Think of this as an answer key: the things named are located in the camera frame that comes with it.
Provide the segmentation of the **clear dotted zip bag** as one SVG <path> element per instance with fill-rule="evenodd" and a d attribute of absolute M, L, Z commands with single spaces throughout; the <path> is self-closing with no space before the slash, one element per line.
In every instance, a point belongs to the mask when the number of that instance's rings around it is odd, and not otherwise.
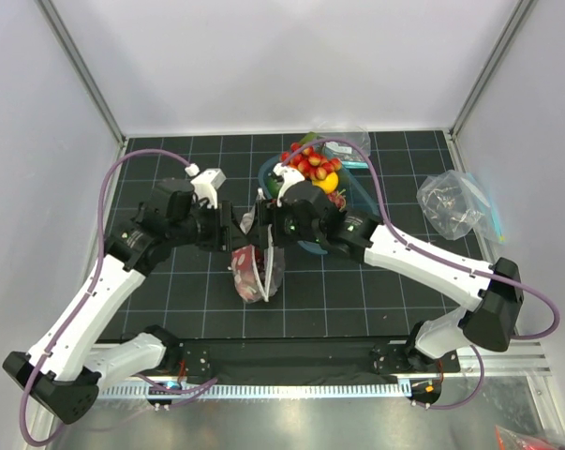
<path fill-rule="evenodd" d="M 234 287 L 246 304 L 268 303 L 282 285 L 286 268 L 284 249 L 245 245 L 231 254 Z"/>

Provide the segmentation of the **red apple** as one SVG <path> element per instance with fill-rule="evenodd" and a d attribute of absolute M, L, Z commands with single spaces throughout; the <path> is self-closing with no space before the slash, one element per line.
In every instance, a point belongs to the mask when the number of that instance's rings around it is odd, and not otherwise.
<path fill-rule="evenodd" d="M 242 247 L 232 253 L 231 271 L 235 289 L 245 303 L 255 303 L 264 298 L 263 284 L 252 246 Z"/>

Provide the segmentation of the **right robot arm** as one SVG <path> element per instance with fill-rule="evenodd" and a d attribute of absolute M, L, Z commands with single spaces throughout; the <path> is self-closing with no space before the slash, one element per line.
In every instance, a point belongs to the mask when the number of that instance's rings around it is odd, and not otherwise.
<path fill-rule="evenodd" d="M 416 323 L 403 346 L 404 364 L 428 370 L 447 353 L 475 345 L 504 353 L 513 338 L 524 295 L 515 262 L 475 261 L 416 239 L 365 210 L 340 209 L 318 187 L 298 182 L 275 199 L 260 191 L 254 203 L 263 244 L 299 241 L 327 253 L 396 272 L 453 300 L 458 307 Z"/>

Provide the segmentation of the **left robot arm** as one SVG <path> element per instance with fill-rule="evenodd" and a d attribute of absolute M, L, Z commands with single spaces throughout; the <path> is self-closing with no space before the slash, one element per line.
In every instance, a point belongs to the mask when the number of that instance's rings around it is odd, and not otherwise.
<path fill-rule="evenodd" d="M 134 217 L 112 229 L 93 274 L 58 321 L 28 352 L 11 352 L 3 363 L 28 398 L 70 425 L 100 391 L 125 378 L 177 370 L 181 340 L 159 325 L 98 355 L 91 350 L 119 307 L 175 248 L 230 252 L 245 244 L 230 203 L 217 198 L 225 179 L 219 169 L 190 180 L 165 179 Z"/>

